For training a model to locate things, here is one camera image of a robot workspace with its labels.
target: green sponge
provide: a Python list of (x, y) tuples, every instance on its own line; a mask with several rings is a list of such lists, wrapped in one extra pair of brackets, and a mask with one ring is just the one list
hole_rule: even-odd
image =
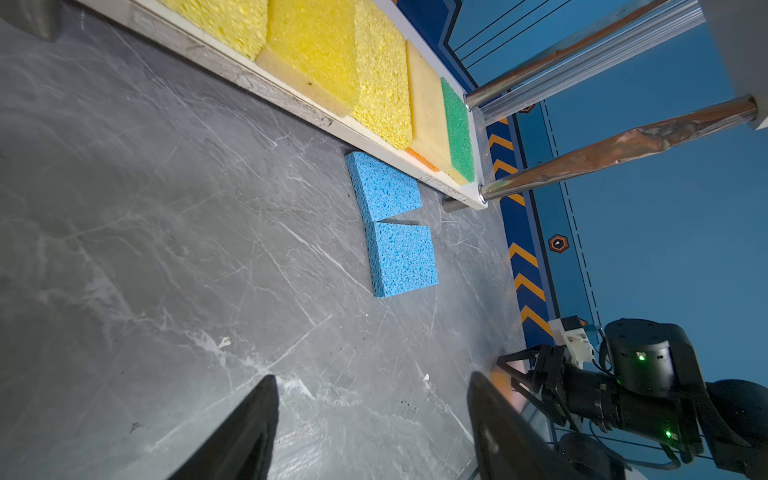
[(445, 119), (448, 123), (451, 166), (454, 170), (453, 172), (446, 171), (446, 173), (459, 184), (471, 183), (475, 181), (475, 157), (472, 155), (472, 143), (469, 140), (467, 107), (444, 78), (441, 78), (440, 81), (442, 83), (442, 98), (445, 103)]

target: blue panel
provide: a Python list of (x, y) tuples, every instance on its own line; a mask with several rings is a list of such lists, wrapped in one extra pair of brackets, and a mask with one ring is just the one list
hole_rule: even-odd
[(494, 124), (491, 124), (485, 128), (485, 131), (488, 133), (488, 136), (491, 137), (491, 135), (498, 135), (502, 138), (509, 138), (509, 125), (503, 124), (500, 121), (497, 121)]
[(542, 310), (545, 311), (547, 308), (546, 302), (541, 298), (539, 298), (535, 293), (530, 291), (524, 285), (520, 285), (520, 288), (518, 288), (518, 303), (520, 303), (521, 305), (527, 305), (531, 307), (531, 310), (535, 312), (540, 312)]
[(533, 237), (531, 231), (524, 229), (528, 226), (528, 215), (525, 213), (525, 207), (507, 197), (502, 198), (502, 218), (504, 219), (504, 230), (507, 233), (509, 245), (512, 245), (512, 239), (527, 252), (534, 252)]
[[(627, 2), (628, 0), (465, 0), (450, 35), (449, 44), (459, 58), (465, 58), (463, 63), (477, 82), (484, 84)], [(496, 48), (498, 49), (476, 65), (470, 66)]]
[(462, 67), (447, 45), (461, 2), (458, 0), (399, 0), (397, 6), (424, 38), (443, 65), (466, 91), (477, 88), (472, 76)]
[[(563, 152), (734, 95), (701, 25), (546, 103)], [(768, 131), (744, 125), (568, 181), (603, 323), (626, 316), (682, 326), (708, 382), (768, 385), (766, 152)], [(666, 461), (614, 445), (627, 458)], [(672, 472), (641, 470), (650, 480), (737, 478), (701, 458)]]
[(554, 345), (552, 337), (531, 319), (523, 322), (523, 335), (525, 335), (525, 345), (529, 347), (536, 345)]
[[(525, 160), (530, 166), (549, 161), (553, 157), (543, 108), (542, 104), (537, 104), (529, 113), (516, 115)], [(588, 322), (594, 322), (576, 248), (580, 238), (578, 232), (571, 230), (568, 222), (561, 186), (555, 184), (538, 188), (532, 194), (544, 242), (555, 235), (562, 235), (568, 238), (570, 244), (563, 253), (553, 252), (548, 246), (544, 251), (558, 314), (560, 317), (578, 315)]]

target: yellow sponge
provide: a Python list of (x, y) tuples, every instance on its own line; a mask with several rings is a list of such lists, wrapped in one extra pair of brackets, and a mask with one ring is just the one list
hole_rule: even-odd
[(352, 116), (388, 144), (411, 144), (406, 40), (371, 0), (358, 0), (355, 13), (360, 96)]
[(357, 104), (358, 0), (270, 0), (266, 47), (256, 63), (334, 114)]
[(413, 123), (409, 150), (427, 164), (446, 171), (451, 169), (451, 151), (440, 77), (410, 41), (406, 42), (406, 51)]
[(267, 0), (161, 0), (207, 34), (251, 60), (266, 44)]

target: wooden shelf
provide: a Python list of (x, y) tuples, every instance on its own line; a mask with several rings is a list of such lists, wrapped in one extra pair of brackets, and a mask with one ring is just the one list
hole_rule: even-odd
[[(158, 0), (79, 0), (79, 2), (469, 207), (476, 210), (487, 207), (480, 197), (477, 181), (460, 186), (448, 175), (430, 171), (418, 160), (404, 151), (396, 150), (353, 118), (339, 118), (304, 97), (253, 61), (192, 25)], [(376, 4), (390, 17), (403, 36), (414, 42), (438, 74), (448, 79), (449, 84), (462, 96), (464, 91), (458, 86), (458, 82), (439, 63), (437, 57), (391, 0), (377, 1)], [(469, 122), (470, 129), (474, 132), (477, 125), (473, 115), (469, 115)], [(478, 148), (474, 136), (472, 140), (477, 180), (482, 178), (480, 168), (482, 146)]]

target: metal rod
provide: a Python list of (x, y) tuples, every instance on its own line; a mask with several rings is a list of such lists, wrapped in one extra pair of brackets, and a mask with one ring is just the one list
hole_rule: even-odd
[(639, 18), (642, 18), (647, 13), (653, 11), (656, 8), (662, 7), (667, 3), (674, 2), (675, 0), (653, 0), (646, 5), (642, 5), (640, 8), (632, 11), (623, 18), (619, 18), (614, 23), (608, 25), (595, 33), (582, 38), (580, 41), (570, 45), (561, 50), (554, 51), (549, 56), (544, 57), (538, 61), (534, 61), (530, 64), (523, 65), (520, 68), (513, 68), (507, 73), (499, 75), (495, 80), (483, 85), (472, 93), (467, 94), (465, 103), (467, 107), (474, 108), (482, 105), (490, 100), (493, 100), (500, 94), (507, 91), (509, 88), (520, 84), (523, 81), (534, 77), (537, 74), (542, 73), (544, 70), (556, 65), (563, 59), (573, 55), (574, 53), (588, 48), (589, 46), (603, 40), (609, 35), (621, 30), (628, 26), (632, 22), (635, 22)]
[[(614, 13), (610, 18), (618, 18), (620, 13)], [(507, 93), (484, 104), (482, 113), (485, 117), (485, 124), (494, 124), (502, 118), (517, 113), (523, 108), (549, 98), (649, 48), (701, 25), (704, 21), (704, 13), (697, 0), (675, 0), (663, 7), (656, 8), (626, 28), (622, 28), (573, 55), (561, 59), (542, 73), (517, 83), (510, 87)], [(583, 32), (566, 38), (536, 55), (530, 62), (537, 61), (539, 58), (546, 58), (553, 52), (573, 45), (607, 23), (610, 23), (608, 18), (599, 21), (596, 25), (591, 25)]]
[[(745, 124), (756, 117), (757, 106), (751, 95), (736, 98), (682, 117), (633, 128), (533, 168), (482, 185), (480, 193), (487, 201), (555, 184), (638, 158), (660, 154), (676, 145)], [(443, 202), (446, 212), (453, 212), (464, 206), (453, 199)]]

